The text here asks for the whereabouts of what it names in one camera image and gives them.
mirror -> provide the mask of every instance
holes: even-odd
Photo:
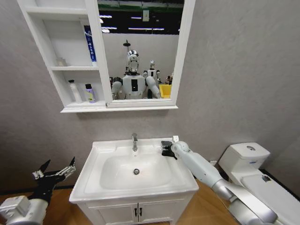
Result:
[[[184,0],[97,2],[112,99],[169,99]]]

medicine cabinet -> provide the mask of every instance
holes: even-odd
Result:
[[[62,113],[177,108],[195,0],[164,3],[18,0],[18,3],[63,103]],[[140,52],[138,73],[145,80],[147,70],[152,68],[150,60],[155,61],[155,71],[160,71],[163,80],[156,77],[159,97],[149,97],[151,91],[146,81],[143,97],[129,98],[124,82],[118,97],[113,97],[116,77],[122,80],[132,75],[127,73],[126,57],[130,50]],[[75,101],[69,80],[75,81],[81,103]],[[85,84],[91,84],[95,103],[88,101]]]

sink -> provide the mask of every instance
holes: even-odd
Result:
[[[100,186],[106,189],[140,189],[170,182],[171,170],[165,157],[157,153],[108,158],[100,175]]]
[[[161,155],[161,141],[172,141],[172,138],[139,139],[136,154],[133,154],[132,140],[93,142],[70,201],[198,190],[193,175],[180,159]]]

baseboard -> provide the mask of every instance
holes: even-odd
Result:
[[[287,188],[283,183],[281,183],[279,180],[277,180],[272,174],[270,174],[265,169],[260,169],[260,171],[262,173],[268,175],[269,177],[271,177],[274,181],[276,181],[278,184],[280,184],[280,186],[282,186],[285,190],[287,190],[288,193],[290,193],[292,196],[294,196],[300,202],[300,198],[293,191],[291,191],[289,188]]]
[[[69,188],[73,188],[74,185],[68,185],[68,186],[58,186],[55,187],[54,190],[58,190],[58,189],[69,189]],[[26,192],[33,192],[35,190],[35,187],[32,188],[25,188],[25,189],[17,189],[17,190],[4,190],[4,191],[0,191],[0,195],[13,195],[13,194],[20,194],[20,193],[26,193]]]

cabinet door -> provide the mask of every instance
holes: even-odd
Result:
[[[97,212],[96,215],[99,219],[99,224],[119,225],[138,222],[137,203],[90,207],[90,210]]]
[[[177,206],[184,199],[157,201],[157,202],[139,202],[138,214],[140,223],[169,221],[173,214],[177,213]]]

